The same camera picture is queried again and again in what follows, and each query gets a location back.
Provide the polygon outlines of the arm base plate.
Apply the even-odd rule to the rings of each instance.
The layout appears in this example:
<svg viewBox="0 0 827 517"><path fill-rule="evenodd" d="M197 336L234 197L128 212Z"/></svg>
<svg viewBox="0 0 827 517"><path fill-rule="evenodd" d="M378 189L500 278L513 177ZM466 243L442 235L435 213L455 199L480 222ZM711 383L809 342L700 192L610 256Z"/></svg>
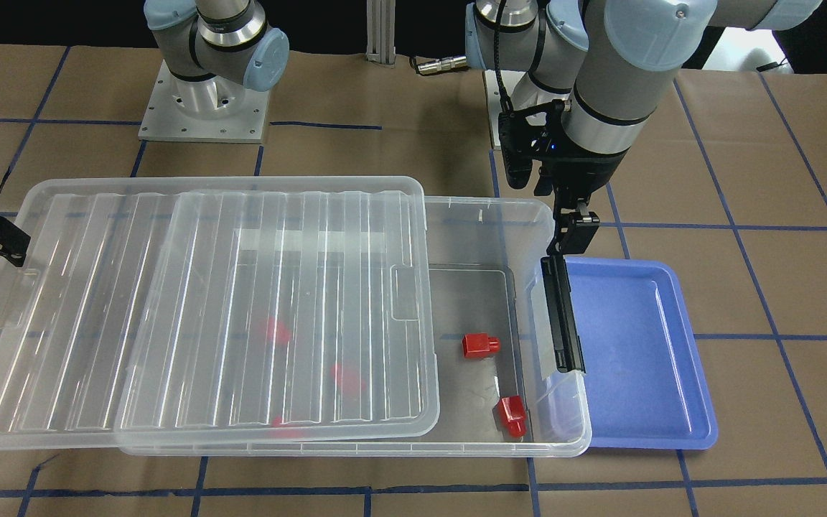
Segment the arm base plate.
<svg viewBox="0 0 827 517"><path fill-rule="evenodd" d="M262 144L269 92L247 90L225 78L188 82L161 63L138 138L165 143Z"/></svg>
<svg viewBox="0 0 827 517"><path fill-rule="evenodd" d="M518 81L525 75L521 71L503 70L501 78L505 90L512 94ZM490 130L490 140L492 150L500 150L501 143L499 137L498 117L502 112L500 91L497 84L496 72L492 70L485 70L482 75L483 85L485 85L485 108L486 118Z"/></svg>

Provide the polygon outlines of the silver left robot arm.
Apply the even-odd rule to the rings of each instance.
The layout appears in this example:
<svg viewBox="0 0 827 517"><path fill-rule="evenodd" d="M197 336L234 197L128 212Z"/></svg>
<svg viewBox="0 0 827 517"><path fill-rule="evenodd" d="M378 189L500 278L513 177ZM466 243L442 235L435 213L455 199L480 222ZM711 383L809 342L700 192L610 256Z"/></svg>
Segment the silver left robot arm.
<svg viewBox="0 0 827 517"><path fill-rule="evenodd" d="M498 84L506 180L553 196L549 255L583 254L600 225L588 209L709 27L787 30L817 1L475 1L468 65L518 71Z"/></svg>

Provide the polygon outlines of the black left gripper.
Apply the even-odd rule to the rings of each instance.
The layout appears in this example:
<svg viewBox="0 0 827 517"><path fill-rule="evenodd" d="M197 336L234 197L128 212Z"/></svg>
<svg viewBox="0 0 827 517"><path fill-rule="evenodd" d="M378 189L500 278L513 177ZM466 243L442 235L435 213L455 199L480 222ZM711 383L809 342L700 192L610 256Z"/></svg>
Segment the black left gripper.
<svg viewBox="0 0 827 517"><path fill-rule="evenodd" d="M600 227L600 218L588 203L605 186L627 153L599 153L574 143L561 122L563 101L538 107L508 109L499 114L497 127L508 185L525 189L538 162L535 196L554 195L554 235L549 256L581 255Z"/></svg>

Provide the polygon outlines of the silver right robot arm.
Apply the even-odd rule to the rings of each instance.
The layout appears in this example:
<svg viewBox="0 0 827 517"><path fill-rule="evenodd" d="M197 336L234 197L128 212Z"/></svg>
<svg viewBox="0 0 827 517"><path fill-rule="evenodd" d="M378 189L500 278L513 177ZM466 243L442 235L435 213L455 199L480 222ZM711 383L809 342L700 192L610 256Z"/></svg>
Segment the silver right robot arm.
<svg viewBox="0 0 827 517"><path fill-rule="evenodd" d="M282 78L290 46L261 3L145 1L144 17L163 62L138 138L260 143L269 91ZM25 264L30 240L0 216L0 256L14 267Z"/></svg>

